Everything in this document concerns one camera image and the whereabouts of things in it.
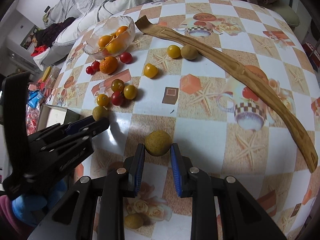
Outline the blue gloved left hand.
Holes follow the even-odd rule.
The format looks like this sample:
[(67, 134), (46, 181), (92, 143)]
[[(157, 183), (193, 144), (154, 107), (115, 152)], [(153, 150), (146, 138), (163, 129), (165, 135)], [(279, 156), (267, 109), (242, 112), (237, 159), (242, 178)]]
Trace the blue gloved left hand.
[(64, 180), (61, 180), (55, 185), (49, 197), (21, 195), (11, 202), (13, 214), (18, 220), (35, 228), (43, 218), (43, 215), (40, 215), (42, 209), (47, 207), (51, 210), (66, 191), (67, 185)]

